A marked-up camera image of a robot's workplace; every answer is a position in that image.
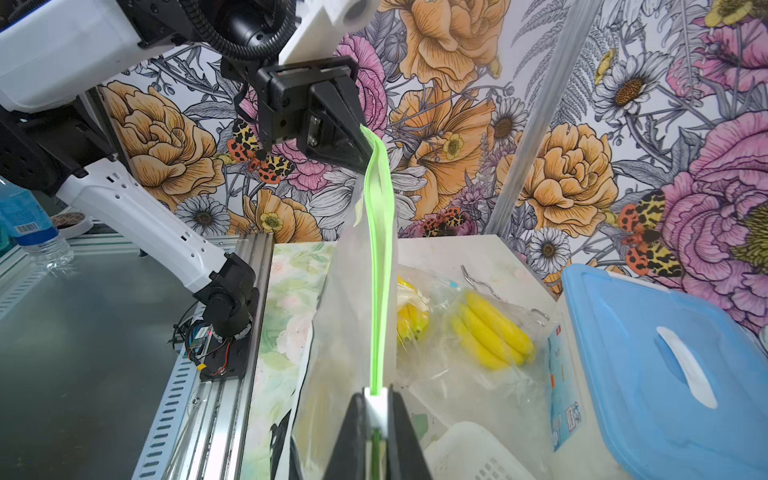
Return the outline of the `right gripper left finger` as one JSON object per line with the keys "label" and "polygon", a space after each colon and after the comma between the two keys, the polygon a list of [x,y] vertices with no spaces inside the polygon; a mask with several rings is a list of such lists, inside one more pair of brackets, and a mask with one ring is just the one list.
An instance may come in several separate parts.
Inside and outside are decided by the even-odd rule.
{"label": "right gripper left finger", "polygon": [[364,480],[368,415],[365,397],[355,393],[348,404],[324,480]]}

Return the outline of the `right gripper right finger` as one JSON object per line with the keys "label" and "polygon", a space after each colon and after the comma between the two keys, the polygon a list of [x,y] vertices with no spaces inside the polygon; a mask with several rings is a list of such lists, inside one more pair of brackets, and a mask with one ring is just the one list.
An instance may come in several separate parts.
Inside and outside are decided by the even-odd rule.
{"label": "right gripper right finger", "polygon": [[387,402],[386,478],[431,480],[432,475],[402,395],[391,390]]}

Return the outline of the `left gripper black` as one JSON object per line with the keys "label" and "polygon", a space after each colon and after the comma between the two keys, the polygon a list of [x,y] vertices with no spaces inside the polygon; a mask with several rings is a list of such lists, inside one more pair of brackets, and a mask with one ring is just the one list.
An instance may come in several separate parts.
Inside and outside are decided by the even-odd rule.
{"label": "left gripper black", "polygon": [[358,71],[349,56],[260,69],[256,94],[263,147],[294,140],[310,159],[364,174],[373,147],[362,132]]}

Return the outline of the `panda zip-top bag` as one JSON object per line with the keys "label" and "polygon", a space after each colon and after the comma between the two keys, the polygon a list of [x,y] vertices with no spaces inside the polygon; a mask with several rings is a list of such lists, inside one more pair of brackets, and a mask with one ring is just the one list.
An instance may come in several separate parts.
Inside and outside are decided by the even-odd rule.
{"label": "panda zip-top bag", "polygon": [[396,354],[396,206],[387,148],[357,178],[308,337],[285,438],[273,446],[273,478],[323,479],[351,397],[368,415],[366,478],[386,478],[388,393]]}

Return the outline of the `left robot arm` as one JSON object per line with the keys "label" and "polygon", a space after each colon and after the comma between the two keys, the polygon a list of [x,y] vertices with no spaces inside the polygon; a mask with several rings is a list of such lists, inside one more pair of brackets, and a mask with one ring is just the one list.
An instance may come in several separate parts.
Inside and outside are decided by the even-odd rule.
{"label": "left robot arm", "polygon": [[214,175],[197,125],[167,101],[99,85],[188,41],[208,44],[227,79],[254,91],[265,148],[295,141],[308,158],[358,173],[357,63],[338,57],[374,1],[5,1],[1,5],[1,174],[103,221],[171,271],[229,339],[254,320],[248,263],[210,246],[137,182],[130,144],[164,187]]}

